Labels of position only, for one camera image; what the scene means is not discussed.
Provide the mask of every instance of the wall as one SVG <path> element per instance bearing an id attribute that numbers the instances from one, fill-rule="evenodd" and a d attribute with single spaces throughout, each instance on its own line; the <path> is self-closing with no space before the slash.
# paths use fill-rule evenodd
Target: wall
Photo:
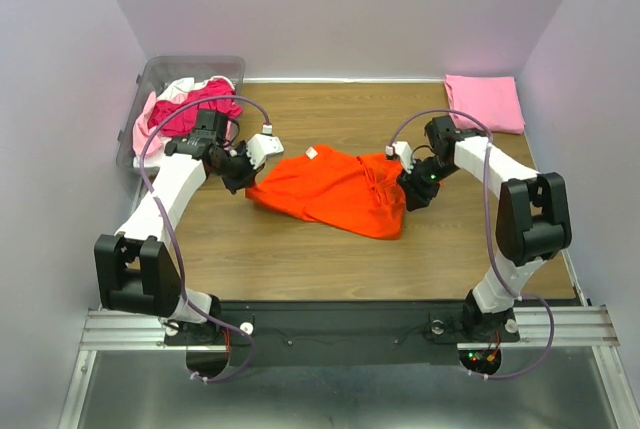
<path id="1" fill-rule="evenodd" d="M 640 0 L 564 0 L 518 80 L 538 165 L 567 180 L 571 258 L 640 399 Z"/>
<path id="2" fill-rule="evenodd" d="M 57 427 L 144 56 L 116 0 L 0 0 L 0 426 Z"/>
<path id="3" fill-rule="evenodd" d="M 240 55 L 270 78 L 515 73 L 561 2 L 118 1 L 147 55 Z"/>

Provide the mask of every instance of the laundry basket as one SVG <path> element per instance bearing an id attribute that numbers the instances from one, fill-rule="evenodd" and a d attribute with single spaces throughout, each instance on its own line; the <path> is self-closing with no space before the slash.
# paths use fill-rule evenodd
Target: laundry basket
<path id="1" fill-rule="evenodd" d="M 118 134 L 120 147 L 116 156 L 118 167 L 137 172 L 133 165 L 133 125 L 142 112 L 149 94 L 162 91 L 176 79 L 193 77 L 196 81 L 204 81 L 213 76 L 225 76 L 233 82 L 236 93 L 242 91 L 244 78 L 244 59 L 236 56 L 159 56 L 147 62 L 142 75 L 138 76 L 138 91 L 131 106 L 127 125 Z M 157 173 L 157 168 L 149 168 L 148 173 Z"/>

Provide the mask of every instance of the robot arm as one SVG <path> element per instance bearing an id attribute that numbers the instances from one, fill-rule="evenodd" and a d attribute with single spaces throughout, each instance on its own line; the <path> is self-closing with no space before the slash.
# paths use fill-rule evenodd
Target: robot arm
<path id="1" fill-rule="evenodd" d="M 389 157 L 399 158 L 398 177 L 409 211 L 426 207 L 440 188 L 440 181 L 458 169 L 484 179 L 488 139 L 476 130 L 459 131 L 449 116 L 436 117 L 425 127 L 434 155 L 415 159 L 406 142 L 387 147 Z M 564 180 L 555 173 L 540 174 L 492 147 L 489 159 L 489 190 L 498 196 L 496 265 L 508 286 L 520 293 L 531 276 L 571 242 L 571 224 Z M 533 213 L 532 207 L 539 213 Z M 514 298 L 492 268 L 469 293 L 469 322 L 481 324 L 488 315 L 504 315 Z"/>
<path id="2" fill-rule="evenodd" d="M 205 322 L 181 297 L 180 279 L 169 255 L 169 232 L 154 199 L 160 199 L 175 228 L 209 174 L 219 174 L 225 187 L 235 194 L 255 183 L 255 176 L 268 157 L 284 150 L 269 125 L 263 126 L 262 134 L 231 147 L 225 140 L 227 123 L 228 117 L 222 113 L 200 110 L 191 134 L 167 144 L 165 153 L 169 157 L 163 159 L 153 193 L 143 197 L 115 235 L 98 238 L 94 256 L 104 307 L 183 322 Z M 136 260 L 139 269 L 131 267 Z M 220 303 L 215 296 L 190 289 L 187 294 L 205 313 L 219 315 Z"/>

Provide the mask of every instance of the red-orange shirt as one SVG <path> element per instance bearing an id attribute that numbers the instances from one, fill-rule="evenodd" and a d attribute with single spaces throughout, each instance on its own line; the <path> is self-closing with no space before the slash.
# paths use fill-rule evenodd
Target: red-orange shirt
<path id="1" fill-rule="evenodd" d="M 351 156 L 318 144 L 317 155 L 282 160 L 248 199 L 305 221 L 318 221 L 379 239 L 402 234 L 405 195 L 398 161 L 384 154 Z"/>

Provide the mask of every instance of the wooden table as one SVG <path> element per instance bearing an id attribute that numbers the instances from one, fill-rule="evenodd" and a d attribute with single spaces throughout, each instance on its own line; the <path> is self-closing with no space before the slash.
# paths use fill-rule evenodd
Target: wooden table
<path id="1" fill-rule="evenodd" d="M 407 116 L 447 106 L 442 84 L 247 84 L 243 92 L 268 109 L 286 157 L 317 143 L 353 155 L 382 152 Z M 401 139 L 424 144 L 427 122 L 413 122 Z M 247 106 L 241 126 L 243 137 L 258 132 L 259 112 Z M 524 136 L 497 134 L 495 143 L 533 166 Z M 431 206 L 406 214 L 404 227 L 399 240 L 369 239 L 271 212 L 211 177 L 187 207 L 178 238 L 189 287 L 222 299 L 464 298 L 486 273 L 482 185 L 470 174 L 448 178 Z M 562 257 L 527 290 L 573 297 Z"/>

